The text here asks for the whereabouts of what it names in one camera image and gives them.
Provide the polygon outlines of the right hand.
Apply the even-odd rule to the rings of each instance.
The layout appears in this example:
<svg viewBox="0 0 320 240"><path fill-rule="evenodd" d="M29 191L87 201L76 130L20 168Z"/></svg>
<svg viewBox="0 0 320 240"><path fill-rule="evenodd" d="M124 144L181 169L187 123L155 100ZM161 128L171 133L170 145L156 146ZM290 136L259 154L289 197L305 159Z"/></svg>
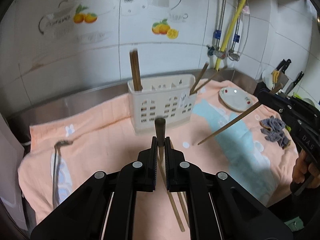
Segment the right hand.
<svg viewBox="0 0 320 240"><path fill-rule="evenodd" d="M319 170L314 163L308 165L306 158L307 154L304 150L302 150L299 154L299 157L296 159L296 164L293 167L292 180L297 184L303 183L305 180L305 175L309 171L313 176L313 180L308 185L308 188L317 188L319 187Z"/></svg>

